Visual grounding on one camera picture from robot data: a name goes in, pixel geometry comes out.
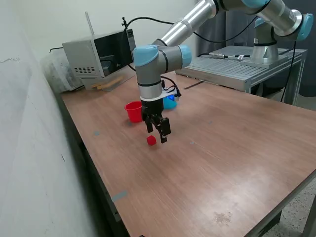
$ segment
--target dark curtain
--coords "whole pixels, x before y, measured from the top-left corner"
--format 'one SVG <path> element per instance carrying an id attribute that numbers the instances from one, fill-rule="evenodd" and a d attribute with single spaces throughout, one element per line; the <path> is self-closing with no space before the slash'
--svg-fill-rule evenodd
<path id="1" fill-rule="evenodd" d="M 308 0 L 284 0 L 291 9 L 298 9 L 302 13 L 315 13 L 316 3 Z M 223 12 L 215 18 L 206 21 L 199 29 L 199 33 L 210 40 L 225 40 L 237 35 L 242 31 L 255 16 L 248 16 L 242 12 Z M 228 45 L 253 46 L 254 23 L 240 36 L 226 43 L 209 43 L 198 39 L 198 53 L 208 53 Z M 308 49 L 308 57 L 302 78 L 300 94 L 303 96 L 316 96 L 316 66 L 314 66 L 313 55 L 316 55 L 316 30 L 313 26 L 310 36 L 302 42 L 297 43 L 297 49 Z M 279 41 L 279 48 L 293 48 L 294 42 Z M 288 72 L 283 72 L 265 82 L 266 87 L 284 87 Z"/>

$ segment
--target blue cup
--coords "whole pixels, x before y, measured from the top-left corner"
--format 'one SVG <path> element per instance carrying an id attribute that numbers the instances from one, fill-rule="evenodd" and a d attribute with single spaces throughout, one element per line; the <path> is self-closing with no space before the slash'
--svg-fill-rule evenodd
<path id="1" fill-rule="evenodd" d="M 163 107 L 165 110 L 171 110 L 177 106 L 177 102 L 174 101 L 174 95 L 169 95 L 163 99 Z"/>

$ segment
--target floor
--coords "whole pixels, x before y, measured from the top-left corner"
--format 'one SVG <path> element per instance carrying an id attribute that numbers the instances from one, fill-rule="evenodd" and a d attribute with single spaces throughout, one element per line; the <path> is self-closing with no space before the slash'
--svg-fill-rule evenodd
<path id="1" fill-rule="evenodd" d="M 280 101 L 281 93 L 271 99 Z M 316 111 L 316 97 L 298 98 L 297 106 Z M 281 221 L 264 237 L 299 237 L 303 232 L 306 219 L 316 194 L 316 179 L 314 179 L 285 209 Z"/>

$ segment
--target red cup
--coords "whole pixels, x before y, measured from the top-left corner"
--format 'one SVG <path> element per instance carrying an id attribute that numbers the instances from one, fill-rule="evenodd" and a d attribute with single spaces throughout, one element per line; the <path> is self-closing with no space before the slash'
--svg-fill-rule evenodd
<path id="1" fill-rule="evenodd" d="M 128 113 L 129 120 L 131 122 L 141 122 L 142 118 L 142 102 L 133 101 L 125 106 L 125 109 Z"/>

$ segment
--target cable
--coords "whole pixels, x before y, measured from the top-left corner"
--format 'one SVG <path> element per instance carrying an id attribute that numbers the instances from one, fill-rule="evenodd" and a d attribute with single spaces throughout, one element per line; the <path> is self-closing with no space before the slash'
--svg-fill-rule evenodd
<path id="1" fill-rule="evenodd" d="M 55 49 L 62 49 L 63 47 L 59 47 L 59 48 L 51 48 L 49 52 L 51 52 L 52 50 L 55 50 Z"/>
<path id="2" fill-rule="evenodd" d="M 252 21 L 250 21 L 250 23 L 241 31 L 239 32 L 237 35 L 235 35 L 234 37 L 231 37 L 230 39 L 226 39 L 226 40 L 221 40 L 221 41 L 214 41 L 214 40 L 208 40 L 206 38 L 204 38 L 203 36 L 199 35 L 198 33 L 194 32 L 195 35 L 197 35 L 198 37 L 200 37 L 201 39 L 210 42 L 210 43 L 224 43 L 230 40 L 235 39 L 236 37 L 240 36 L 245 30 L 247 30 L 247 28 L 252 24 L 252 22 L 254 22 L 257 19 L 257 16 L 255 18 L 252 19 Z"/>
<path id="3" fill-rule="evenodd" d="M 239 35 L 241 35 L 245 30 L 247 30 L 247 28 L 252 24 L 252 22 L 254 22 L 254 20 L 257 18 L 257 16 L 239 33 L 237 34 L 236 36 L 230 38 L 230 39 L 226 39 L 226 40 L 223 40 L 223 41 L 214 41 L 214 40 L 208 40 L 206 38 L 204 38 L 203 36 L 199 35 L 198 33 L 194 32 L 194 34 L 198 37 L 200 37 L 201 39 L 207 41 L 207 42 L 211 42 L 211 43 L 223 43 L 223 42 L 227 42 L 227 41 L 230 41 L 236 37 L 238 37 Z M 125 19 L 123 18 L 123 21 L 124 21 L 124 24 L 123 26 L 125 26 L 123 32 L 122 32 L 122 37 L 121 37 L 121 53 L 123 55 L 123 51 L 122 51 L 122 44 L 123 44 L 123 39 L 124 39 L 124 35 L 126 34 L 126 30 L 128 29 L 129 25 L 132 24 L 134 21 L 137 21 L 137 20 L 151 20 L 151 21 L 155 21 L 155 22 L 159 22 L 159 23 L 163 23 L 163 24 L 168 24 L 168 25 L 173 25 L 174 23 L 173 22 L 168 22 L 168 21 L 161 21 L 161 20 L 158 20 L 158 19 L 155 19 L 155 18 L 152 18 L 152 17 L 136 17 L 136 18 L 133 18 L 132 20 L 130 20 L 127 24 L 126 24 L 126 21 Z M 127 66 L 133 70 L 133 71 L 136 71 L 130 64 L 127 64 Z M 181 96 L 181 93 L 180 93 L 180 90 L 178 88 L 178 86 L 176 85 L 176 83 L 170 79 L 170 78 L 167 78 L 167 77 L 164 77 L 164 76 L 161 76 L 161 78 L 164 78 L 164 79 L 167 79 L 169 81 L 171 81 L 174 86 L 175 86 L 175 89 L 177 90 L 177 93 L 179 94 L 179 96 Z"/>
<path id="4" fill-rule="evenodd" d="M 207 42 L 210 42 L 210 43 L 223 43 L 223 42 L 227 42 L 227 41 L 230 41 L 238 36 L 240 36 L 245 30 L 247 30 L 247 28 L 255 21 L 255 19 L 257 18 L 257 16 L 240 32 L 238 33 L 237 35 L 235 35 L 234 37 L 230 38 L 230 39 L 226 39 L 226 40 L 222 40 L 222 41 L 214 41 L 214 40 L 209 40 L 209 39 L 206 39 L 204 38 L 203 36 L 199 35 L 198 33 L 194 32 L 194 34 L 198 37 L 200 37 L 201 39 L 207 41 Z M 163 23 L 163 24 L 168 24 L 168 25 L 173 25 L 174 23 L 173 22 L 168 22 L 168 21 L 161 21 L 161 20 L 158 20 L 158 19 L 155 19 L 155 18 L 152 18 L 152 17 L 136 17 L 136 18 L 133 18 L 132 20 L 129 21 L 129 23 L 126 24 L 126 21 L 125 19 L 123 18 L 123 21 L 125 23 L 125 28 L 123 30 L 123 34 L 122 34 L 122 37 L 121 37 L 121 46 L 122 46 L 122 43 L 123 43 L 123 38 L 124 38 L 124 34 L 126 33 L 126 30 L 128 29 L 129 25 L 132 24 L 134 21 L 137 21 L 137 20 L 151 20 L 151 21 L 155 21 L 155 22 L 159 22 L 159 23 Z M 133 71 L 136 71 L 131 65 L 127 64 L 128 67 L 133 70 Z"/>
<path id="5" fill-rule="evenodd" d="M 172 79 L 170 79 L 170 78 L 168 78 L 168 77 L 165 77 L 165 76 L 161 76 L 161 78 L 170 81 L 170 82 L 174 85 L 175 89 L 177 90 L 177 96 L 178 96 L 178 97 L 181 96 L 180 90 L 179 90 L 177 84 L 174 82 L 174 80 L 172 80 Z"/>
<path id="6" fill-rule="evenodd" d="M 201 53 L 198 57 L 201 57 L 203 55 L 209 55 L 209 53 Z"/>
<path id="7" fill-rule="evenodd" d="M 285 91 L 286 91 L 288 82 L 290 80 L 290 76 L 291 76 L 291 72 L 292 72 L 292 68 L 293 68 L 293 63 L 294 63 L 294 59 L 295 59 L 295 50 L 296 50 L 296 41 L 294 42 L 292 62 L 291 62 L 290 70 L 288 72 L 288 76 L 287 76 L 284 92 L 283 92 L 282 97 L 281 97 L 281 102 L 283 101 L 283 98 L 284 98 L 284 95 L 285 95 Z"/>

